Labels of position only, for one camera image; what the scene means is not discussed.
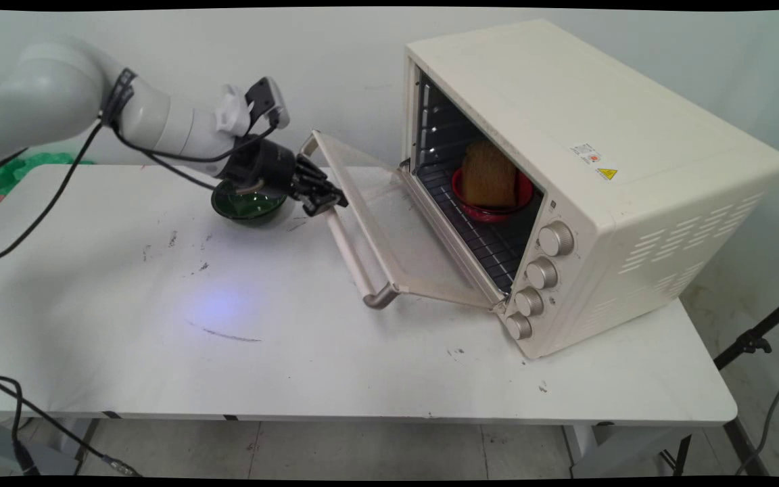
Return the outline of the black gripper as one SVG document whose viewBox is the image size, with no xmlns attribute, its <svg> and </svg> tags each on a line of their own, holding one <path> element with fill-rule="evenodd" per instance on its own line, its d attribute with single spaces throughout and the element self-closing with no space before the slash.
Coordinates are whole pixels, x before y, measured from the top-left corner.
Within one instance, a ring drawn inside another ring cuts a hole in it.
<svg viewBox="0 0 779 487">
<path fill-rule="evenodd" d="M 344 192 L 305 154 L 297 155 L 266 138 L 258 141 L 257 136 L 238 137 L 234 142 L 236 147 L 247 147 L 229 156 L 219 173 L 220 180 L 272 198 L 287 196 L 299 200 L 309 218 L 335 206 L 349 206 Z M 294 175 L 299 194 L 293 184 Z"/>
</svg>

